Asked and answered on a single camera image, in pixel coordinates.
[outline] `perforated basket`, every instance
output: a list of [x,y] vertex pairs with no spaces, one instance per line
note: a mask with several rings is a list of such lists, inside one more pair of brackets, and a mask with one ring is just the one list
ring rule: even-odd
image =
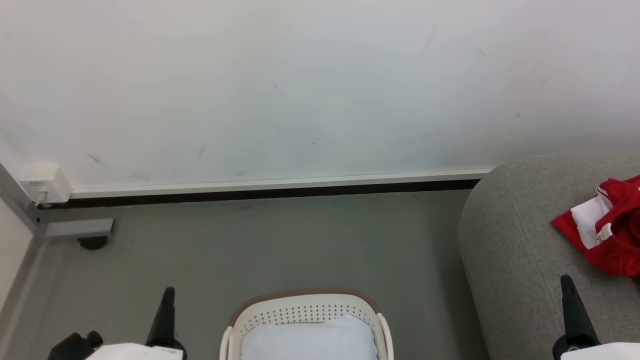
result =
[[352,315],[371,328],[379,360],[394,360],[391,332],[379,307],[364,293],[349,289],[309,289],[253,298],[234,313],[222,337],[220,360],[241,360],[242,340],[258,325],[325,322]]

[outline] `white robot part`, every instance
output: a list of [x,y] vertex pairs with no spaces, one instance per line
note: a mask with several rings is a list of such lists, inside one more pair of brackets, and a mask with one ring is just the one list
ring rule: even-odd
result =
[[561,360],[637,360],[640,343],[609,343],[565,352]]
[[86,360],[182,360],[182,350],[124,343],[104,345]]

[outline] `gray sofa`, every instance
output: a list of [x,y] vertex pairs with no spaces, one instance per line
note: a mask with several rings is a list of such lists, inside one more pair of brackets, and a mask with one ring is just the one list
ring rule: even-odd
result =
[[500,166],[474,188],[458,246],[493,360],[552,359],[563,274],[602,343],[640,342],[640,282],[603,274],[550,223],[602,181],[638,174],[640,151],[557,154]]

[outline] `floor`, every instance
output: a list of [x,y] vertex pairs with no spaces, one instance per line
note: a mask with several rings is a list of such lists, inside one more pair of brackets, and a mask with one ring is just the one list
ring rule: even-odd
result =
[[192,202],[49,212],[116,218],[90,252],[51,243],[9,349],[46,359],[73,332],[146,339],[167,286],[190,359],[216,359],[243,301],[297,288],[354,288],[389,322],[396,359],[488,359],[455,232],[468,191]]

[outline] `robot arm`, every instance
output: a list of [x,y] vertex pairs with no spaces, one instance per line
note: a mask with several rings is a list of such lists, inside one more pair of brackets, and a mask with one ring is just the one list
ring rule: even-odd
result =
[[564,335],[554,344],[555,360],[633,360],[640,359],[640,344],[601,345],[582,299],[569,275],[560,277]]
[[100,347],[103,341],[97,332],[90,332],[86,339],[75,332],[51,349],[48,360],[187,360],[184,346],[173,337],[174,298],[175,290],[165,289],[144,345],[117,344]]

